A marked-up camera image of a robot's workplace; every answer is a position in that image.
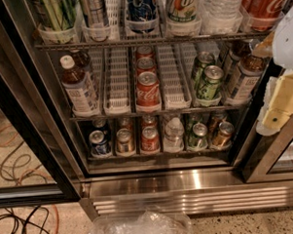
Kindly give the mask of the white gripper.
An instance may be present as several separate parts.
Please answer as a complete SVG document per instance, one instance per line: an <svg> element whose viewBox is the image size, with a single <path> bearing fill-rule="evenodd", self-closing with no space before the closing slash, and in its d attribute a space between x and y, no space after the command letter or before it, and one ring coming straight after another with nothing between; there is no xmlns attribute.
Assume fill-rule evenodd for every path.
<svg viewBox="0 0 293 234"><path fill-rule="evenodd" d="M264 104L260 109L256 132L264 137L278 133L293 114L293 6L252 55L268 59L290 71L280 77L271 76L266 86Z"/></svg>

